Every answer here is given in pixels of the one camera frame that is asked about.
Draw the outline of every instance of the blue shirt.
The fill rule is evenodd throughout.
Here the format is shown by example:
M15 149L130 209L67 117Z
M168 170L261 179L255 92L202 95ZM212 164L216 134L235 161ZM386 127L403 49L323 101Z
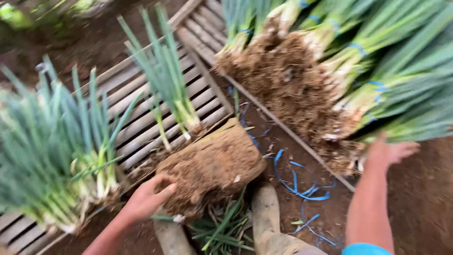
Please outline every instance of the blue shirt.
M376 245L359 243L346 247L342 255L391 255L391 253Z

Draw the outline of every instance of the hand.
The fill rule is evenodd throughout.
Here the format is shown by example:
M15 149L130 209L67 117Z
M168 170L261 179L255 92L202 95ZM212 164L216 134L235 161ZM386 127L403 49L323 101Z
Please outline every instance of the hand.
M401 163L401 160L419 151L420 145L416 142L386 143L386 134L379 133L377 139L366 152L366 165L381 165L387 170L392 164Z
M171 184L156 194L155 189L162 181L168 181ZM119 216L121 215L131 222L148 220L157 208L176 191L176 187L176 178L166 174L154 176L134 192Z

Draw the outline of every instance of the muddy leg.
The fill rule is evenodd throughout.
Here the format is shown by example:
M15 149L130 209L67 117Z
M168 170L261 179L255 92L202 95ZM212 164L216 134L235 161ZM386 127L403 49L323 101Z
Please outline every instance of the muddy leg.
M160 209L156 214L165 215L165 212ZM179 224L154 220L154 231L164 255L197 255Z
M253 196L253 237L257 255L326 255L298 238L280 233L277 192L264 184Z

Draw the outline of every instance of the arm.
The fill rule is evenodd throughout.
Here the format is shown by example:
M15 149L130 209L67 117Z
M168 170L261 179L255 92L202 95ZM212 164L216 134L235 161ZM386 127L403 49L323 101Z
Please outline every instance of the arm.
M162 181L171 182L160 193L154 191ZM149 220L157 208L164 203L176 190L176 180L168 175L160 174L143 183L132 195L121 212L113 219L102 233L83 252L83 255L117 254L131 227Z
M347 214L346 245L366 243L395 254L387 214L387 171L390 165L414 154L418 148L415 142L386 144L385 134L370 146Z

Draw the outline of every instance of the blue sleeve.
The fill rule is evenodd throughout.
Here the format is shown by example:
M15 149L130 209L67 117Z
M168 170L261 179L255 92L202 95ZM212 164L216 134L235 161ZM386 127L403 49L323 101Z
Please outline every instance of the blue sleeve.
M376 245L359 243L346 247L342 255L391 255L391 253Z

